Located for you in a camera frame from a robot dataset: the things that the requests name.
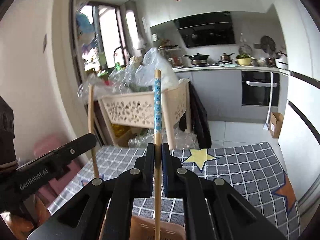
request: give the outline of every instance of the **cardboard box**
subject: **cardboard box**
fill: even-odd
[[[283,122],[283,115],[281,113],[271,113],[269,130],[273,138],[279,138]]]

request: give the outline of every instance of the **wooden stick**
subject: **wooden stick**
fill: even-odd
[[[93,102],[93,85],[89,85],[89,98],[88,98],[88,128],[89,128],[89,133],[94,134],[93,130],[93,116],[94,116],[94,102]],[[91,149],[91,155],[92,155],[92,163],[93,163],[93,172],[94,172],[94,177],[98,178],[99,177],[99,171],[98,171],[98,166],[97,166],[97,161],[96,161],[96,152],[95,149]]]
[[[155,240],[160,240],[160,211],[161,211],[161,144],[162,144],[162,116],[161,116],[161,71],[155,70]]]

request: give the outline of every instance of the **screw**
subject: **screw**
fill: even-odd
[[[137,168],[133,168],[133,169],[130,170],[130,173],[131,173],[132,175],[137,175],[137,174],[140,173],[140,170],[137,169]]]
[[[178,168],[177,169],[177,173],[179,174],[186,174],[187,173],[187,170],[185,168]]]
[[[222,186],[224,184],[224,180],[221,179],[221,178],[216,178],[214,180],[215,184],[218,185],[218,186]]]
[[[95,185],[95,186],[98,186],[102,183],[102,179],[98,179],[98,178],[95,178],[93,181],[92,181],[92,184]]]

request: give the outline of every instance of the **yellow bowl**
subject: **yellow bowl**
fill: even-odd
[[[249,66],[251,65],[251,58],[247,57],[237,57],[236,60],[238,64],[241,66]]]

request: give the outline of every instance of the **white countertop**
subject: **white countertop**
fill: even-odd
[[[273,72],[290,75],[289,70],[274,67],[255,67],[255,66],[237,66],[237,67],[222,67],[222,66],[204,66],[204,67],[183,67],[173,70],[175,73],[191,72],[191,71],[205,71],[205,70],[242,70],[242,71],[260,71]]]

